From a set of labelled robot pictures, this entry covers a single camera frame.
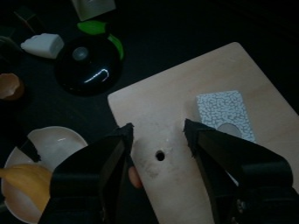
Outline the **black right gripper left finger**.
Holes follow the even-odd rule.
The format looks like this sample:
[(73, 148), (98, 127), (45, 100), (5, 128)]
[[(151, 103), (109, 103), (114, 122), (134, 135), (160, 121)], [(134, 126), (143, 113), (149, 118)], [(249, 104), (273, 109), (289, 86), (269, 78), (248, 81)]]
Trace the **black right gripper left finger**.
[(51, 199), (38, 224), (117, 224), (125, 168), (133, 164), (134, 125), (117, 128), (55, 168)]

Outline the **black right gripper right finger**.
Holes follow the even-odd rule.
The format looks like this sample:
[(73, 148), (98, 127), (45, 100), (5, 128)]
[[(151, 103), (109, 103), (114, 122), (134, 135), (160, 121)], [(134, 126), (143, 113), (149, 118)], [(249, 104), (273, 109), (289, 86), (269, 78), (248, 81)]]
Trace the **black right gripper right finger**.
[(184, 132), (216, 224), (299, 224), (299, 192), (286, 159), (193, 120), (185, 121)]

